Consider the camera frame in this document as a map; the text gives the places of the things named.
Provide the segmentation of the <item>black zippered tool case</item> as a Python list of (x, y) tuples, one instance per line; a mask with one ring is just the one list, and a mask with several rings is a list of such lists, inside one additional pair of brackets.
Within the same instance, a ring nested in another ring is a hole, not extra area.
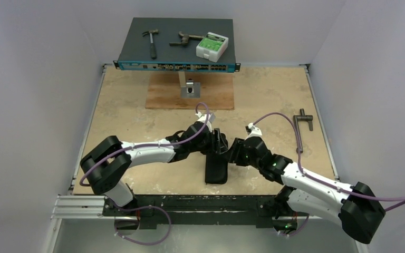
[(207, 154), (205, 163), (205, 183), (225, 184), (228, 179), (228, 161), (220, 154)]

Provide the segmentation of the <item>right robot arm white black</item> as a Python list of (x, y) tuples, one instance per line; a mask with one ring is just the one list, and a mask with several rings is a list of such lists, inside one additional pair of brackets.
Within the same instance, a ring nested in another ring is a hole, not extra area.
[(300, 168), (292, 159), (272, 153), (260, 137), (236, 138), (226, 159), (237, 166), (251, 166), (268, 181), (283, 185), (283, 195), (275, 200), (279, 213), (321, 217), (363, 244), (372, 241), (386, 214), (367, 184), (341, 183)]

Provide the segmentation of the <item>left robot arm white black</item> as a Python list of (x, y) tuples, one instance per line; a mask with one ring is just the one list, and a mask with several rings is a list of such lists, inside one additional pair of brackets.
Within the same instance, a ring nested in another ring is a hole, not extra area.
[(220, 155), (228, 150), (225, 134), (195, 122), (186, 130), (153, 142), (122, 142), (111, 135), (100, 142), (80, 161), (88, 186), (96, 195), (105, 195), (124, 216), (136, 210), (131, 188), (122, 176), (132, 167), (150, 163), (173, 163), (184, 160), (193, 152)]

